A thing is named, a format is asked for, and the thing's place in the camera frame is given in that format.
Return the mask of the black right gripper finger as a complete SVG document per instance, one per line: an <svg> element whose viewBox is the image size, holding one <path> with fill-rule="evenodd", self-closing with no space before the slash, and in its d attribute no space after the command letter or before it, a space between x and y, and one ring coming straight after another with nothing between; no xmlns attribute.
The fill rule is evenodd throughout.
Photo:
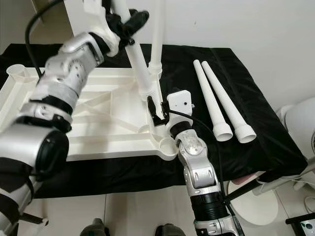
<svg viewBox="0 0 315 236"><path fill-rule="evenodd" d="M148 110L149 114L151 115L152 122L160 123L160 117L158 116L155 102L153 101L153 97L151 96L148 96Z"/></svg>

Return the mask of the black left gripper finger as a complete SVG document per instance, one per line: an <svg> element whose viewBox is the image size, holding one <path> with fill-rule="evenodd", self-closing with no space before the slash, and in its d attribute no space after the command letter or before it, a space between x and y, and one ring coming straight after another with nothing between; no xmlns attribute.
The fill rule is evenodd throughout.
<svg viewBox="0 0 315 236"><path fill-rule="evenodd" d="M148 11L129 11L128 34L136 34L148 22L150 13Z"/></svg>

